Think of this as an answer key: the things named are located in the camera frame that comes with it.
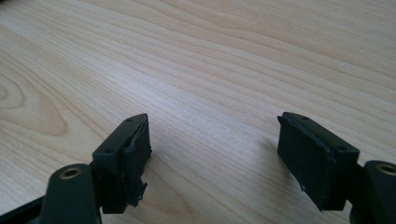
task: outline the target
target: light wood tabletop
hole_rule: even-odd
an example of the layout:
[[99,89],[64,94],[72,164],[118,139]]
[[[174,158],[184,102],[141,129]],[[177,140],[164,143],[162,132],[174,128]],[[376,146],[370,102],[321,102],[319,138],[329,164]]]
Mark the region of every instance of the light wood tabletop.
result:
[[396,2],[0,2],[0,214],[148,113],[144,199],[104,223],[348,223],[277,156],[284,111],[395,162]]

